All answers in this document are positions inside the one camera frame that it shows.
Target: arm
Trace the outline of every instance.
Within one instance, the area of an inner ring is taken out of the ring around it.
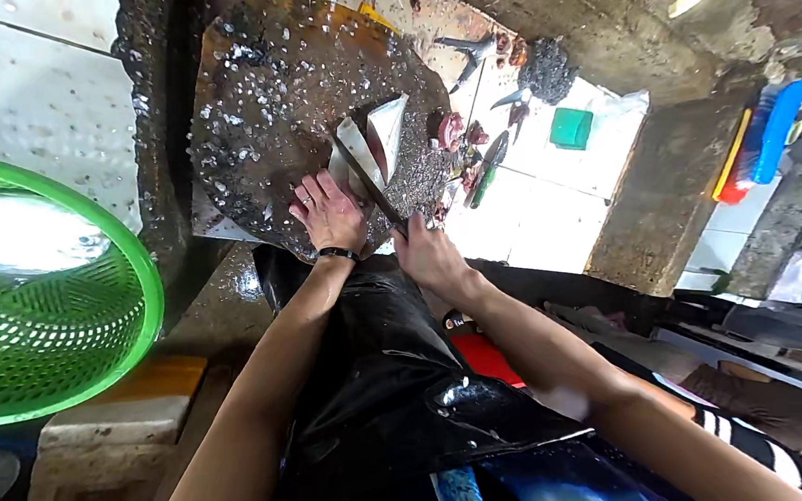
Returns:
[[[318,250],[361,251],[363,214],[354,196],[340,191],[326,170],[317,180],[303,178],[296,194],[290,211],[306,226]],[[252,352],[171,499],[271,497],[296,398],[353,266],[346,257],[318,258]]]
[[[588,397],[590,425],[634,460],[699,501],[802,499],[758,462],[659,404],[564,327],[502,293],[443,233],[426,230],[422,215],[408,231],[410,241],[393,234],[401,267],[475,318],[530,388],[564,386]]]

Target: green plastic basket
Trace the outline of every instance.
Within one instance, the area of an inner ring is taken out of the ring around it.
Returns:
[[[0,424],[45,416],[103,392],[141,360],[163,316],[157,268],[117,218],[64,185],[0,162],[0,193],[20,192],[81,214],[112,245],[81,268],[0,275]]]

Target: wrist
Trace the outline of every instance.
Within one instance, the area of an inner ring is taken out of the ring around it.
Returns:
[[[481,272],[467,267],[455,283],[438,295],[454,308],[471,315],[481,308],[491,290],[496,287]]]
[[[355,267],[355,261],[343,256],[319,256],[315,262],[313,273],[342,276],[345,280]]]

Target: left hand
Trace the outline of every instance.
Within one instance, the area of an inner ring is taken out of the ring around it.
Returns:
[[[318,251],[340,247],[360,254],[366,242],[366,218],[351,189],[340,189],[327,169],[306,175],[295,188],[290,213],[305,225]]]

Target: right hand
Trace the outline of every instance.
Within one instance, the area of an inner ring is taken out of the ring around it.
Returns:
[[[475,285],[479,272],[463,260],[460,251],[441,230],[427,230],[422,213],[414,212],[407,223],[407,240],[397,230],[395,252],[401,268],[418,285],[431,290],[442,300],[460,307],[469,288]]]

